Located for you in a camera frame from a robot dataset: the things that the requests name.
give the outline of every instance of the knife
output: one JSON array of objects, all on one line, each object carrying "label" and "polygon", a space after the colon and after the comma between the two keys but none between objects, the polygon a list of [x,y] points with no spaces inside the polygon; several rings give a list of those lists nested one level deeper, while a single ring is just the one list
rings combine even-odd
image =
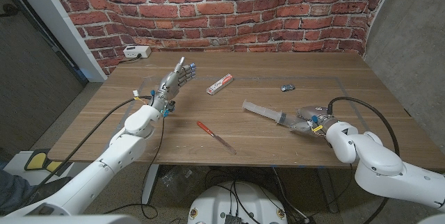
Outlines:
[{"label": "knife", "polygon": [[231,145],[229,145],[229,143],[227,143],[226,141],[224,141],[221,137],[217,136],[216,134],[214,134],[212,131],[210,131],[210,129],[208,127],[206,127],[206,125],[202,124],[202,122],[197,121],[196,124],[198,126],[200,126],[200,128],[202,128],[204,131],[206,131],[208,134],[210,134],[212,137],[214,137],[217,141],[219,141],[221,144],[223,144],[232,154],[236,154],[236,151],[234,148],[231,147]]}]

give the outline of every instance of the electrical outlet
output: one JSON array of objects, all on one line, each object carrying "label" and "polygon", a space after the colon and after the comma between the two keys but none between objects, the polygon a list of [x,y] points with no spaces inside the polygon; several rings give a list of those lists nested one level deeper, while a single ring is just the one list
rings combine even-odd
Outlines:
[{"label": "electrical outlet", "polygon": [[138,57],[138,54],[141,55],[141,58],[148,58],[151,53],[152,50],[148,46],[127,46],[124,49],[124,54],[127,58]]}]

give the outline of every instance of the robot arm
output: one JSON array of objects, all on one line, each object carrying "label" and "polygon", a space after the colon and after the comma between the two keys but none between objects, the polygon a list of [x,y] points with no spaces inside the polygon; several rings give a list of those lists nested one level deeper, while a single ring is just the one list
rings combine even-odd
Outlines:
[{"label": "robot arm", "polygon": [[359,134],[347,122],[339,122],[326,108],[306,107],[298,116],[315,121],[327,142],[343,163],[358,159],[355,181],[369,193],[409,200],[445,211],[445,177],[439,173],[406,163],[372,132]]},{"label": "robot arm", "polygon": [[195,65],[183,66],[184,57],[173,72],[167,74],[152,98],[152,106],[144,105],[126,120],[124,127],[112,137],[105,152],[68,184],[52,196],[7,215],[64,215],[81,214],[99,195],[111,179],[139,158],[146,147],[146,138],[154,131],[152,122],[166,117],[174,109],[172,99],[179,89],[195,77]]}]

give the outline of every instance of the gray wall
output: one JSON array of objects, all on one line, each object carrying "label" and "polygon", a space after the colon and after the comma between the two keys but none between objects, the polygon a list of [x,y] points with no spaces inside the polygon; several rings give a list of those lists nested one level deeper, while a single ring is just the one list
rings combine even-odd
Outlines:
[{"label": "gray wall", "polygon": [[365,61],[445,153],[445,0],[386,0]]}]

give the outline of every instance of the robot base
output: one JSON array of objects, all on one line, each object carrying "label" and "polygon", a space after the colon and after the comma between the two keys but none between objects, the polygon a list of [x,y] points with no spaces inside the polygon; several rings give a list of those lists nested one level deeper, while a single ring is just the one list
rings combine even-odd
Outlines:
[{"label": "robot base", "polygon": [[[231,193],[227,189],[231,188],[232,182],[223,182],[219,185],[226,189],[212,186],[196,198],[188,213],[188,224],[224,224],[229,219],[231,219],[230,223],[254,223],[241,206],[237,204],[234,194],[232,194],[232,208],[230,208]],[[256,184],[236,182],[236,192],[239,200],[245,209],[253,214],[255,220],[259,223],[287,224],[286,214],[280,210],[284,209],[283,204],[271,192],[266,189],[263,190],[264,193]],[[241,219],[231,217],[236,215],[237,208],[238,217]]]}]

